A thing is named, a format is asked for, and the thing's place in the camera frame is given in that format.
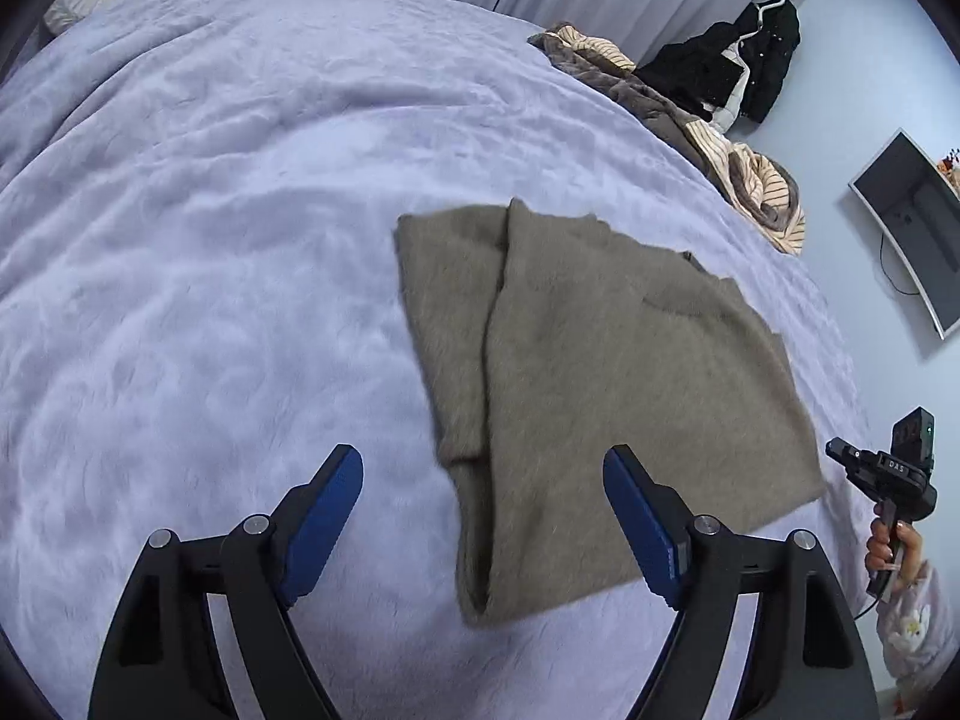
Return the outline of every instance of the silver screw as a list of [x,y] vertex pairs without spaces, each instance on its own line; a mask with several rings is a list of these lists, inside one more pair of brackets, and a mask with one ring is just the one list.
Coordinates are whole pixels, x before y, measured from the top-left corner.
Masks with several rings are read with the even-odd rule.
[[817,545],[817,536],[810,531],[797,531],[793,535],[793,542],[800,549],[813,549]]
[[257,536],[270,527],[270,517],[264,517],[263,514],[253,514],[253,517],[247,517],[243,521],[243,529],[251,536]]
[[166,528],[160,528],[157,531],[153,531],[150,534],[150,538],[147,539],[147,543],[152,546],[154,549],[162,549],[167,544],[170,543],[171,533]]
[[693,520],[693,527],[704,536],[716,536],[720,533],[720,520],[713,514],[701,514]]

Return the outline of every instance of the hand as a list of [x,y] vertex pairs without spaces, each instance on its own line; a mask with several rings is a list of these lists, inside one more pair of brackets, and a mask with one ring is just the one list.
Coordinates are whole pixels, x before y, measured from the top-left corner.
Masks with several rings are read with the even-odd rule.
[[[874,514],[880,514],[880,511],[880,504],[877,504],[874,507]],[[894,554],[890,549],[890,531],[880,519],[875,519],[872,522],[870,530],[872,536],[867,539],[867,557],[864,557],[864,565],[871,571],[890,570],[894,567],[891,563]],[[909,587],[914,581],[917,581],[920,566],[923,565],[923,536],[913,526],[907,525],[905,522],[898,522],[896,524],[896,537],[901,542],[904,561],[901,562],[901,570],[899,570],[899,576],[896,577],[895,592]]]

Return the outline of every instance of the lavender blanket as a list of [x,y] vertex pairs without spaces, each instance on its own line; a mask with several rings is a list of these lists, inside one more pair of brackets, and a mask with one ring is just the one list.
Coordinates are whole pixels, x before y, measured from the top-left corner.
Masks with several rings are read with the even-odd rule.
[[[551,68],[534,31],[442,0],[126,0],[0,90],[0,623],[66,720],[85,716],[150,531],[225,533],[337,442],[363,454],[364,490],[292,616],[344,718],[626,715],[672,619],[642,581],[494,630],[462,621],[401,214],[521,196],[692,250],[784,336],[819,442],[864,439],[803,261]],[[827,494],[764,533],[818,533],[859,607],[869,505],[823,466]]]

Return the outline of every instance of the black jacket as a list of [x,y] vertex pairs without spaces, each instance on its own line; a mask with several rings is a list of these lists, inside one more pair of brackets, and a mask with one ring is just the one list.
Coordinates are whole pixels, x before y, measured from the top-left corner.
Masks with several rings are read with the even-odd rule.
[[[703,103],[722,106],[730,98],[742,69],[722,55],[741,35],[757,29],[751,2],[735,23],[718,22],[685,43],[664,46],[654,60],[634,73],[683,110],[709,120]],[[791,1],[763,14],[760,34],[744,41],[740,58],[750,68],[750,81],[740,105],[741,115],[762,122],[784,87],[793,52],[800,45],[800,20]]]

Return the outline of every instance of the curved monitor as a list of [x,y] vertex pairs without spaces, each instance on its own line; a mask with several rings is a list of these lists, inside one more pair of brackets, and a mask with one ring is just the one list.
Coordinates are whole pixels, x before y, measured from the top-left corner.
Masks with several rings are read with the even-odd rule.
[[850,186],[904,260],[945,338],[960,323],[960,197],[903,130]]

